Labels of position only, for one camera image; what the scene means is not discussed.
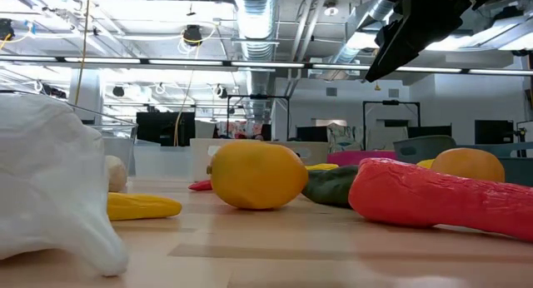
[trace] black metal frame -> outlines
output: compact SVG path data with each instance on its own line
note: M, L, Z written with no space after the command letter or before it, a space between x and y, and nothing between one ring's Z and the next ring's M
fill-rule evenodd
M268 99L284 99L286 100L286 139L289 140L289 135L291 131L291 98L284 96L268 96L268 95L227 95L227 119L226 119L226 134L230 131L230 100L232 97L248 97L250 100L268 100Z
M383 106L398 106L403 105L415 105L416 106L416 118L418 126L421 126L420 116L420 102L400 102L396 100L391 101L363 101L363 151L366 151L366 104L381 104Z

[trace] red object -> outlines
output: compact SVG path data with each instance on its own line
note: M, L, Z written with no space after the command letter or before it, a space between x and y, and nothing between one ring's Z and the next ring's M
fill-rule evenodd
M199 181L189 186L190 190L194 191L210 191L213 188L211 187L211 180Z
M396 159L393 151L338 151L327 155L327 163L338 166L359 165L366 158Z
M361 162L348 196L371 221L466 226L533 241L533 190L448 176L390 159Z

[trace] white wall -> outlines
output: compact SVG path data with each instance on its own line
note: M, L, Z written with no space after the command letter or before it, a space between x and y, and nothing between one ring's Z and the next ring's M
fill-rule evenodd
M510 69L521 69L517 58ZM474 144L478 120L526 119L524 77L432 75L411 86L411 100L421 102L422 126L452 124L458 144Z
M409 87L404 87L401 81L379 81L380 91L375 90L375 83L360 83L358 81L325 82L322 80L302 79L298 83L291 99L291 131L290 137L296 136L296 127L311 127L312 119L340 119L348 126L363 125L363 101L391 100L388 97L389 88L399 88L400 101L409 101ZM281 95L285 89L283 80L276 82L277 94ZM337 97L326 97L326 87L336 87ZM286 140L286 112L276 104L272 114L273 137L281 141ZM385 107L380 104L367 105L367 126L375 127L379 119L408 119L416 125L416 108L411 112L404 106Z

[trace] wooden table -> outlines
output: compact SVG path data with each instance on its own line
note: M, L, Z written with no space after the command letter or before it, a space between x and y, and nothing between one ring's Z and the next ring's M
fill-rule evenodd
M103 278L63 251L0 261L0 287L532 287L533 244L461 228L414 230L299 197L278 211L239 211L179 181L132 191L183 204L176 218L113 225L127 272Z

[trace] white plastic bag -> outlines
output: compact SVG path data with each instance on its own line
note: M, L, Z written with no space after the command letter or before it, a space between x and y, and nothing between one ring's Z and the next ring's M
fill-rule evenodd
M123 273L127 251L107 218L102 135L67 104L0 94L0 260L59 248L103 276Z

